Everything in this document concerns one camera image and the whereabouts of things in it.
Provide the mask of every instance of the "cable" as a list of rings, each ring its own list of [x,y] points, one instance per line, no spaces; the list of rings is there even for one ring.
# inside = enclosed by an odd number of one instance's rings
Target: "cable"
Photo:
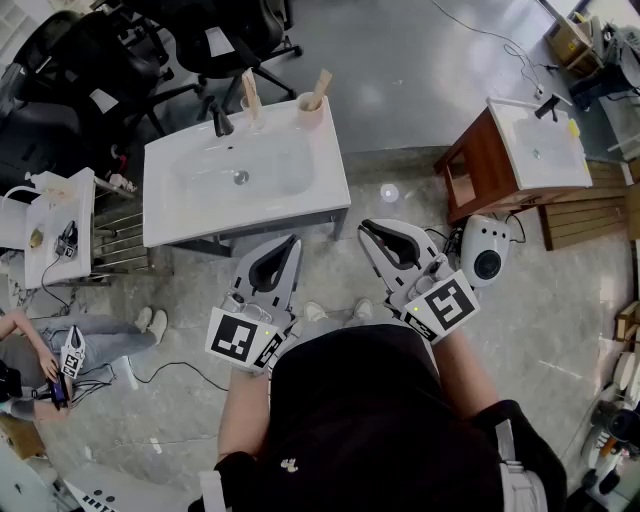
[[[522,46],[520,46],[518,43],[516,43],[515,41],[513,41],[512,39],[509,39],[506,36],[501,36],[500,34],[496,34],[495,32],[490,32],[488,30],[480,30],[474,27],[471,27],[469,25],[467,25],[466,23],[460,21],[458,18],[456,18],[455,16],[449,14],[447,11],[445,11],[438,2],[436,2],[436,0],[431,0],[431,3],[433,5],[435,5],[440,12],[442,12],[442,14],[444,14],[445,16],[447,16],[448,18],[452,19],[453,21],[455,21],[456,23],[462,25],[464,28],[471,30],[472,32],[477,32],[478,34],[485,34],[488,36],[493,36],[493,37],[497,37],[498,39],[502,39],[504,41],[508,41],[509,43],[511,43],[512,45],[514,45],[516,48],[518,48],[518,50],[520,50],[522,53],[519,53],[515,50],[515,48],[513,48],[513,46],[505,44],[503,46],[503,49],[505,52],[507,52],[509,55],[511,55],[512,57],[518,57],[521,61],[522,61],[522,69],[520,70],[520,73],[522,74],[523,77],[525,77],[526,79],[528,79],[531,83],[533,83],[533,85],[536,88],[536,91],[538,90],[538,86],[540,84],[540,79],[538,78],[538,75],[536,74],[536,70],[535,70],[535,66],[542,66],[542,67],[547,67],[547,65],[545,64],[533,64],[533,62],[531,62],[531,59],[529,58],[529,55],[527,54],[527,52],[524,50],[524,48],[522,48]],[[527,62],[529,62],[529,66],[531,67],[531,71],[533,72],[533,76],[536,77],[536,80],[538,83],[534,82],[533,79],[530,76],[527,76],[524,73],[524,68],[526,67],[526,63],[524,62],[524,59],[527,59]]]
[[[607,99],[609,101],[620,101],[620,100],[625,100],[627,98],[640,98],[640,92],[638,92],[638,87],[634,87],[633,92],[635,92],[635,94],[620,96],[619,98],[612,98],[611,96],[607,96]]]
[[[516,219],[518,221],[518,224],[520,224],[520,231],[522,231],[522,240],[516,240],[515,238],[512,238],[511,240],[509,240],[509,242],[516,242],[517,244],[524,244],[527,241],[527,235],[524,232],[524,228],[522,227],[522,222],[520,222],[520,219],[518,217],[516,217],[513,213],[510,213],[507,218],[505,219],[505,224],[509,222],[509,218],[513,217],[514,219]]]
[[[442,238],[444,238],[445,240],[449,240],[449,237],[447,235],[443,235],[442,233],[440,233],[440,231],[438,231],[437,229],[432,229],[432,228],[427,228],[425,229],[425,231],[431,231],[432,233],[435,233],[437,235],[440,235]]]
[[[188,366],[189,368],[191,368],[192,370],[198,372],[200,374],[200,377],[202,377],[204,380],[206,380],[209,384],[211,384],[212,386],[218,388],[220,391],[229,391],[228,389],[223,388],[222,386],[218,386],[215,382],[207,379],[200,370],[198,370],[195,366],[190,365],[189,363],[185,362],[185,361],[176,361],[173,363],[167,363],[167,364],[163,364],[160,368],[158,368],[153,375],[151,376],[151,378],[149,380],[144,380],[141,379],[140,377],[138,377],[135,373],[133,374],[133,376],[135,377],[135,379],[138,382],[142,382],[143,384],[149,384],[156,375],[158,375],[158,372],[160,372],[160,370],[166,368],[167,366],[173,366],[173,365],[178,365],[178,364],[184,364],[185,366]]]
[[[510,44],[507,44],[507,43],[503,44],[502,48],[504,48],[504,51],[507,52],[508,55],[511,55],[512,57],[518,57],[520,59],[520,62],[522,62],[522,67],[520,68],[520,74],[523,77],[525,77],[527,80],[529,80],[529,82],[531,82],[533,84],[533,86],[536,88],[536,90],[538,90],[538,86],[540,84],[540,79],[538,78],[538,75],[536,73],[535,66],[533,64],[531,64],[531,61],[529,61],[529,65],[531,66],[531,71],[533,71],[533,75],[536,77],[536,81],[537,82],[534,82],[533,79],[529,75],[525,74],[524,70],[527,67],[527,63],[522,58],[523,57],[522,54],[518,53],[513,46],[511,46]]]
[[[47,270],[49,270],[51,267],[53,267],[56,263],[58,263],[60,261],[60,258],[62,257],[61,254],[58,254],[58,258],[56,259],[56,261],[54,261],[51,265],[49,265],[47,268],[44,269],[44,272],[42,273],[42,277],[40,278],[40,285],[42,286],[42,289],[47,292],[49,295],[51,295],[54,299],[62,302],[64,304],[64,307],[67,308],[66,314],[69,314],[69,310],[71,309],[69,304],[67,304],[65,301],[63,301],[60,297],[54,295],[53,293],[51,293],[49,290],[47,290],[47,287],[44,285],[44,276],[47,274]]]
[[[104,363],[104,364],[101,364],[100,366],[96,366],[95,368],[91,368],[91,370],[87,370],[86,372],[80,372],[78,373],[78,375],[87,375],[88,373],[94,372],[96,370],[102,370],[102,368],[106,368],[107,366],[111,370],[111,373],[114,373],[113,366],[111,366],[110,363]]]
[[[71,408],[75,409],[76,407],[78,407],[78,405],[80,405],[80,403],[87,398],[88,396],[92,395],[93,393],[95,393],[96,391],[102,389],[102,388],[106,388],[111,386],[111,384],[113,383],[114,380],[117,379],[115,372],[113,371],[113,367],[109,364],[109,363],[105,363],[101,366],[97,366],[96,368],[92,368],[91,370],[86,371],[84,374],[79,374],[79,375],[86,375],[87,373],[90,373],[94,370],[100,369],[100,368],[105,368],[105,367],[109,367],[109,370],[111,371],[111,378],[109,379],[108,382],[103,382],[101,380],[97,380],[97,379],[88,379],[88,380],[83,380],[77,383],[73,384],[73,389],[83,389],[83,391],[77,395],[73,397],[73,400],[71,402]]]

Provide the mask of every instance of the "black cable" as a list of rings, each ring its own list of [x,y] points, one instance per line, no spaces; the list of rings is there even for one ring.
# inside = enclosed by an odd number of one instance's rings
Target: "black cable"
[[[80,372],[80,373],[78,373],[78,375],[87,375],[87,374],[89,374],[89,373],[91,373],[93,371],[102,370],[102,368],[106,368],[107,366],[111,370],[111,373],[114,373],[113,366],[111,366],[110,363],[103,363],[100,366],[96,366],[95,368],[91,368],[91,370],[87,370],[86,372]]]
[[[433,229],[433,228],[427,228],[425,229],[425,231],[431,231],[432,233],[435,233],[437,235],[440,235],[442,238],[444,238],[445,240],[449,240],[449,237],[447,235],[443,235],[442,233],[440,233],[440,231],[438,231],[437,229]]]
[[[524,228],[522,227],[522,222],[520,222],[520,219],[518,217],[516,217],[513,213],[510,213],[507,218],[505,219],[505,224],[507,222],[509,222],[509,219],[513,217],[514,219],[516,219],[518,221],[518,224],[520,224],[520,231],[522,231],[522,240],[516,240],[515,238],[512,238],[511,240],[509,240],[509,242],[516,242],[518,244],[524,244],[527,241],[527,235],[524,232]]]
[[[631,95],[627,95],[627,96],[620,96],[619,98],[612,98],[611,96],[607,96],[607,99],[609,101],[620,101],[620,100],[625,100],[627,98],[640,98],[640,92],[638,92],[638,88],[637,87],[633,88],[633,92],[635,92],[635,94],[631,94]]]
[[[517,51],[515,51],[515,49],[513,47],[511,47],[511,50],[513,50],[513,53],[511,53],[509,50],[507,50],[507,47],[510,47],[510,45],[504,45],[503,48],[504,50],[511,55],[512,57],[518,57],[520,60],[523,61],[524,63],[524,58],[527,59],[527,61],[529,62],[529,66],[531,67],[531,71],[533,72],[533,76],[536,77],[536,80],[538,81],[538,83],[535,83],[533,81],[533,79],[527,75],[524,74],[524,68],[526,67],[526,64],[524,64],[523,68],[520,70],[520,73],[522,74],[522,76],[524,76],[525,78],[527,78],[529,81],[531,81],[531,83],[533,83],[533,85],[536,88],[536,91],[538,90],[538,85],[540,83],[540,79],[538,78],[538,75],[536,74],[536,70],[535,70],[535,66],[533,64],[533,62],[531,62],[531,59],[529,58],[529,55],[527,54],[527,52],[524,50],[524,48],[522,48],[522,46],[520,46],[518,43],[516,43],[515,41],[513,41],[512,39],[509,39],[506,36],[501,36],[500,34],[496,34],[495,32],[490,32],[488,30],[480,30],[477,28],[473,28],[469,25],[467,25],[466,23],[460,21],[458,18],[456,18],[455,16],[452,16],[451,14],[449,14],[447,11],[445,11],[442,7],[440,7],[440,4],[438,4],[438,2],[436,2],[436,0],[431,0],[431,3],[433,5],[435,5],[441,12],[442,14],[444,14],[445,16],[447,16],[448,18],[452,19],[453,21],[455,21],[456,23],[462,25],[464,28],[471,30],[472,32],[477,32],[478,34],[485,34],[488,36],[493,36],[493,37],[497,37],[498,39],[502,39],[504,41],[508,41],[510,42],[512,45],[514,45],[516,48],[518,48],[518,50],[520,50],[522,53],[518,53]]]
[[[538,78],[538,74],[536,73],[535,66],[533,64],[531,64],[531,61],[529,61],[529,65],[531,66],[531,71],[533,71],[533,76],[536,77],[537,83],[534,82],[533,79],[529,75],[525,74],[524,70],[527,67],[527,63],[522,58],[523,55],[518,53],[516,51],[516,49],[513,46],[511,46],[510,44],[505,43],[505,44],[502,45],[502,48],[504,48],[504,51],[507,52],[508,55],[511,55],[512,57],[518,57],[520,59],[520,62],[522,62],[522,67],[520,68],[520,74],[523,77],[525,77],[527,80],[529,80],[529,82],[531,82],[533,84],[533,86],[536,88],[536,91],[537,91],[538,90],[538,86],[540,85],[540,79]]]
[[[143,384],[149,384],[156,375],[158,375],[158,372],[164,368],[166,368],[167,366],[172,366],[172,365],[178,365],[178,364],[184,364],[185,366],[188,366],[189,368],[191,368],[192,370],[198,372],[200,374],[200,377],[202,377],[204,380],[206,380],[209,384],[211,384],[212,386],[218,388],[220,391],[229,391],[228,389],[223,388],[222,386],[218,386],[215,382],[207,379],[200,370],[198,370],[195,366],[190,365],[189,363],[185,362],[185,361],[176,361],[173,363],[167,363],[167,364],[163,364],[160,368],[158,368],[153,375],[151,376],[151,378],[149,380],[144,380],[141,379],[140,377],[138,377],[135,373],[133,374],[133,376],[136,378],[136,380],[138,382],[142,382]]]
[[[56,263],[58,263],[60,261],[60,258],[62,257],[61,254],[58,254],[58,258],[56,259],[56,261],[54,261],[51,265],[49,265],[47,268],[44,269],[44,272],[42,273],[42,277],[40,278],[40,285],[42,286],[42,289],[47,292],[49,295],[51,295],[54,299],[59,300],[60,302],[62,302],[64,304],[64,306],[67,308],[66,314],[69,314],[69,309],[71,309],[69,307],[69,304],[67,304],[65,301],[63,301],[60,297],[54,295],[53,293],[51,293],[49,290],[47,290],[47,287],[44,285],[44,276],[47,274],[47,270],[49,270],[51,267],[53,267]]]

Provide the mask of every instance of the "wooden stick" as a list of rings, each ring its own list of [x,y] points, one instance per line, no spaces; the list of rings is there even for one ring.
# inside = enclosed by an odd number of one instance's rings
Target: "wooden stick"
[[[322,70],[320,78],[318,78],[318,81],[316,82],[316,88],[313,90],[313,96],[311,96],[311,99],[307,104],[307,110],[314,111],[320,106],[320,102],[324,97],[324,92],[327,90],[327,87],[329,87],[329,82],[331,82],[331,77],[333,77],[333,75],[326,69]]]
[[[260,114],[260,102],[258,100],[258,93],[256,90],[256,80],[253,77],[253,71],[251,71],[251,69],[247,69],[242,74],[242,85],[244,87],[244,94],[247,97],[247,102],[249,103],[251,117],[255,121],[258,119],[258,115]]]

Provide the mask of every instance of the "white countertop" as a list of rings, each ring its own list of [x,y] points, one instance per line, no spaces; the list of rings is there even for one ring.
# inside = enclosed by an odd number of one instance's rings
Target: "white countertop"
[[[231,135],[216,137],[208,121],[147,144],[144,245],[349,207],[326,97],[324,109],[322,122],[311,129],[298,126],[297,103],[288,101],[263,107],[259,130],[241,112],[229,116]],[[239,169],[249,172],[241,186],[233,184]]]
[[[535,116],[540,105],[488,98],[489,110],[509,155],[518,188],[591,187],[580,138],[569,131],[569,115],[556,109]]]
[[[94,172],[87,168],[69,178],[76,186],[75,197],[66,203],[54,204],[39,196],[27,207],[25,227],[25,286],[40,288],[44,271],[58,256],[54,253],[56,238],[67,224],[74,220],[78,227],[78,251],[75,258],[62,258],[53,265],[44,278],[44,284],[67,279],[87,277],[91,274],[91,219],[95,196]],[[35,228],[44,234],[42,245],[29,247],[29,239]]]

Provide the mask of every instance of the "black chair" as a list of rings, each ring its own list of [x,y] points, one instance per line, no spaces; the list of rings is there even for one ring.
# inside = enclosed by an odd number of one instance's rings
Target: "black chair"
[[[295,99],[295,90],[282,82],[261,63],[303,49],[292,45],[285,29],[292,25],[288,0],[285,12],[275,14],[267,0],[123,0],[123,4],[166,28],[176,41],[176,56],[180,65],[198,73],[199,82],[207,78],[233,78],[222,102],[229,112],[229,103],[242,82],[247,69],[276,84]],[[211,56],[206,31],[219,27],[235,51]]]
[[[153,108],[187,91],[200,94],[204,89],[190,84],[154,94],[172,76],[170,70],[163,74],[158,62],[126,48],[102,12],[82,17],[65,11],[54,14],[31,35],[14,62],[28,74],[20,100],[72,107],[83,136],[109,150],[114,144],[125,147],[145,115],[164,136]],[[102,112],[91,99],[96,90],[118,103]]]

